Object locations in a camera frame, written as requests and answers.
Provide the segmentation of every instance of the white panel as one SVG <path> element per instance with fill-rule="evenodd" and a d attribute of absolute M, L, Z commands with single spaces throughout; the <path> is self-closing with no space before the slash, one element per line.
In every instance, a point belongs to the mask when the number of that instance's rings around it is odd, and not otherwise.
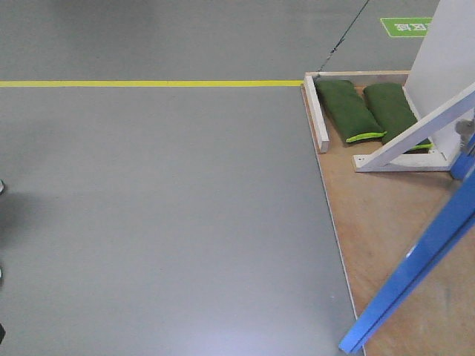
<path fill-rule="evenodd" d="M 474 18 L 474 0 L 440 1 L 405 85 L 421 117 L 475 82 Z M 450 160 L 459 147 L 453 125 L 432 135 Z"/>

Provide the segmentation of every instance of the green sandbag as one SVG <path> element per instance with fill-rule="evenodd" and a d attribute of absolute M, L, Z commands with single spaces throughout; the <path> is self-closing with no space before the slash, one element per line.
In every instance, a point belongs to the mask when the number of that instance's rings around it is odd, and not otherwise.
<path fill-rule="evenodd" d="M 417 122 L 400 84 L 369 85 L 363 93 L 374 118 L 387 131 L 382 139 L 383 145 Z M 409 151 L 431 147 L 432 143 L 425 139 Z"/>
<path fill-rule="evenodd" d="M 364 100 L 356 93 L 352 82 L 315 80 L 315 87 L 320 102 L 327 114 L 332 117 L 336 129 L 345 142 L 384 136 L 384 129 L 378 125 Z"/>

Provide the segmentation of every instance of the lime green trim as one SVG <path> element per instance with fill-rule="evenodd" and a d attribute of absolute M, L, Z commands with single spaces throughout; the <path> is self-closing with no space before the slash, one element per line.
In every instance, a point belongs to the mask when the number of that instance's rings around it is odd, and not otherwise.
<path fill-rule="evenodd" d="M 347 143 L 356 142 L 361 139 L 378 139 L 379 137 L 383 137 L 385 134 L 387 134 L 387 131 L 360 133 L 359 135 L 347 138 Z"/>
<path fill-rule="evenodd" d="M 426 143 L 424 145 L 415 145 L 414 147 L 412 147 L 409 151 L 415 151 L 415 150 L 422 150 L 424 148 L 432 148 L 433 144 L 432 143 Z"/>

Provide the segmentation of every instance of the metal bracket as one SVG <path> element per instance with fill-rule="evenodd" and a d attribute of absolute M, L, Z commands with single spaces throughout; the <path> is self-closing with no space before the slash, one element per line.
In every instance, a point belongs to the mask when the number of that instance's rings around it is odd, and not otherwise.
<path fill-rule="evenodd" d="M 475 122 L 473 120 L 460 120 L 455 124 L 455 131 L 460 135 L 460 150 L 464 154 L 475 155 L 475 145 L 469 145 L 475 134 Z"/>

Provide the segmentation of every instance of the green floor sign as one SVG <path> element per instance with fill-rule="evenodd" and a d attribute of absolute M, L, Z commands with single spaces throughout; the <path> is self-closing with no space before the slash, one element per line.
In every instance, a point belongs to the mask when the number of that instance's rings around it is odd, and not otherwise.
<path fill-rule="evenodd" d="M 389 37 L 424 37 L 431 17 L 384 17 L 381 23 Z"/>

